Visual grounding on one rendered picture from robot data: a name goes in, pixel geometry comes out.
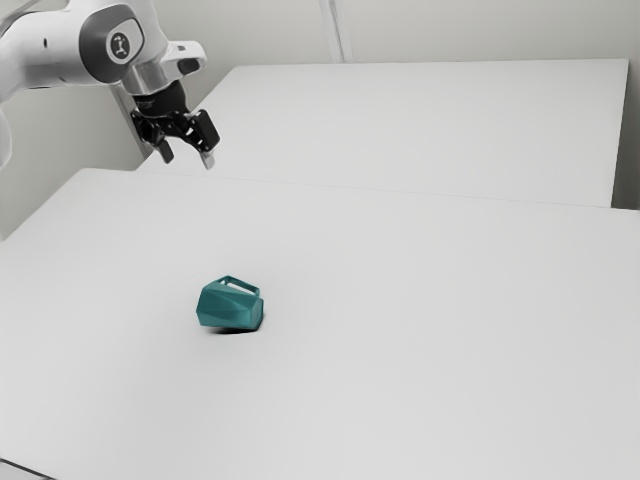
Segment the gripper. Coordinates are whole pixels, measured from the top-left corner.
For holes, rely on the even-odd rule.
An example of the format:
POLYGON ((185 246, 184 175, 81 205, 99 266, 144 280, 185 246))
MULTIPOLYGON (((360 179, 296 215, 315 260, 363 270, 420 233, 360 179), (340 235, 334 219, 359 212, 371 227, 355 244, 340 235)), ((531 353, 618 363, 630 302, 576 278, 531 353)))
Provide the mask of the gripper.
POLYGON ((135 130, 142 141, 158 151, 165 163, 171 163, 174 153, 165 136, 180 138, 200 155, 206 170, 215 164, 214 149, 221 137, 209 113, 190 113, 186 93, 180 82, 150 95, 134 95, 135 110, 131 112, 135 130))

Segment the teal faceted mug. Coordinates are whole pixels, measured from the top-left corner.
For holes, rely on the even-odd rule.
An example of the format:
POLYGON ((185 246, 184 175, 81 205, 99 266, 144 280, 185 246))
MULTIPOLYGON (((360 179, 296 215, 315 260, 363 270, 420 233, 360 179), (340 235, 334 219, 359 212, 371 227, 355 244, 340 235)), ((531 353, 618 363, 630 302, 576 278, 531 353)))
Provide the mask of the teal faceted mug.
POLYGON ((260 289, 233 276, 223 276, 205 285, 196 307, 204 327, 256 331, 263 319, 260 289))

